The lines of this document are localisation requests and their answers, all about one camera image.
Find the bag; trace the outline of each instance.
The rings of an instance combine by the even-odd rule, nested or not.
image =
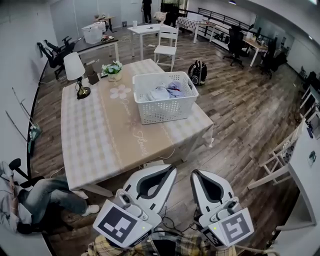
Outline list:
[[[195,86],[203,85],[207,78],[207,66],[201,60],[196,60],[188,70],[188,75]]]

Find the table lamp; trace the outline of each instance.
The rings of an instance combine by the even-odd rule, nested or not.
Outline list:
[[[84,99],[89,96],[91,90],[89,87],[82,86],[82,76],[86,72],[84,65],[79,58],[77,52],[72,52],[63,58],[66,78],[69,81],[76,80],[79,85],[79,90],[77,92],[77,98]]]

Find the flower pot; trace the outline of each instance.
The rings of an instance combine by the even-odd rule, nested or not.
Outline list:
[[[108,79],[110,82],[119,81],[121,78],[122,78],[122,70],[120,70],[120,72],[116,74],[108,74]]]

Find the man in black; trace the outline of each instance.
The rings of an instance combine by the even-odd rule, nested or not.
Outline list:
[[[148,16],[149,16],[149,23],[151,23],[151,3],[152,0],[142,0],[141,12],[144,14],[144,22],[148,23]]]

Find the white lampshade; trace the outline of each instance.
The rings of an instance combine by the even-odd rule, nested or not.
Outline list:
[[[72,52],[63,58],[66,78],[76,80],[86,72],[77,52]]]

